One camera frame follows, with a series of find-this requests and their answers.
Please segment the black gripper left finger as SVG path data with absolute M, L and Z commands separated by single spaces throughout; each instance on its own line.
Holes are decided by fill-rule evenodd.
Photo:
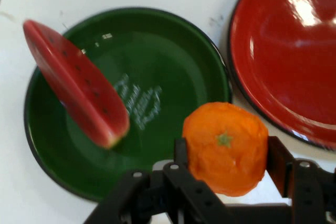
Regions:
M 225 206 L 187 165 L 186 140 L 180 138 L 172 162 L 151 173 L 125 173 L 85 223 L 149 223 L 164 212 L 171 223 L 225 223 Z

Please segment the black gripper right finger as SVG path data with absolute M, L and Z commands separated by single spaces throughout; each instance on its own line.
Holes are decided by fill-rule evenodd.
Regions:
M 330 223 L 335 216 L 335 173 L 316 162 L 294 158 L 276 136 L 268 138 L 267 172 L 291 205 L 272 205 L 272 223 Z

